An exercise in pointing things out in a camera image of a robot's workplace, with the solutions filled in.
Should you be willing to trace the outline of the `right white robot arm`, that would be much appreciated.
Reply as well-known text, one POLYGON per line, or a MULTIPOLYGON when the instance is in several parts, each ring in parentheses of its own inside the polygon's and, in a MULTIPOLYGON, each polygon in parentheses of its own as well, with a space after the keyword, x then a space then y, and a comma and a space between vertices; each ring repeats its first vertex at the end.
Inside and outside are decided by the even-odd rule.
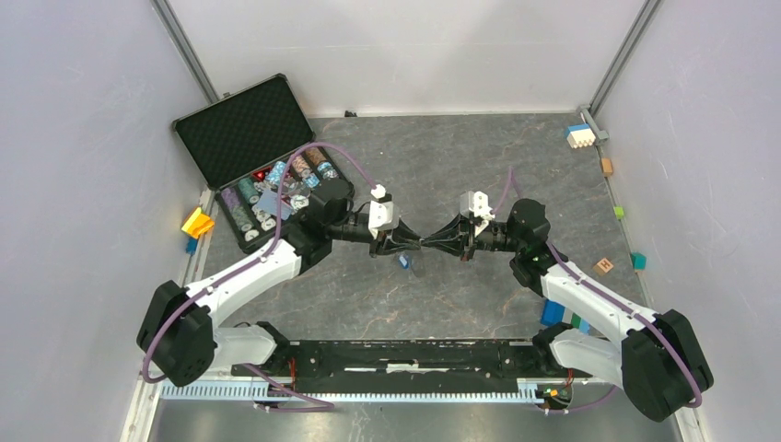
POLYGON ((422 239, 422 246, 463 261, 478 250, 509 252, 509 267, 521 286, 599 332, 590 336, 563 322, 540 331, 531 352, 539 373, 554 376, 566 368, 606 381, 654 422, 701 405, 714 378, 684 315, 646 308, 581 271, 549 240, 544 204, 519 199, 507 220, 498 222, 481 204, 481 193, 472 198, 450 223, 422 239))

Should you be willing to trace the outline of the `blue key tag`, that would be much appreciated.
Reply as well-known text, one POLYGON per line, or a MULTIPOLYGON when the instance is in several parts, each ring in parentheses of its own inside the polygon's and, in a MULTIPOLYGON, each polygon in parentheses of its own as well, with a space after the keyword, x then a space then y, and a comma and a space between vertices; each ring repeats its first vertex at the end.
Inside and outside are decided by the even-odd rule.
POLYGON ((400 254, 397 258, 397 261, 401 265, 403 269, 410 269, 412 265, 412 261, 409 255, 407 254, 400 254))

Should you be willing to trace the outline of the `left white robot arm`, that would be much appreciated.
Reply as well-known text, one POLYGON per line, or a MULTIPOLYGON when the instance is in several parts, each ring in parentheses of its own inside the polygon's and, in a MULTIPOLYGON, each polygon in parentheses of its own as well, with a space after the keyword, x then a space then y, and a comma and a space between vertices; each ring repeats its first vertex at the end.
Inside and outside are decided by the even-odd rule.
POLYGON ((258 295, 303 274, 332 252, 336 240, 363 243, 372 257, 418 250, 421 238, 400 219, 391 195, 377 187, 366 213, 353 208, 350 184, 329 180, 272 238, 225 270, 190 285, 159 285, 136 337, 148 383, 191 384, 213 367, 250 363, 267 375, 282 373, 288 349, 261 326, 245 331, 221 323, 258 295))

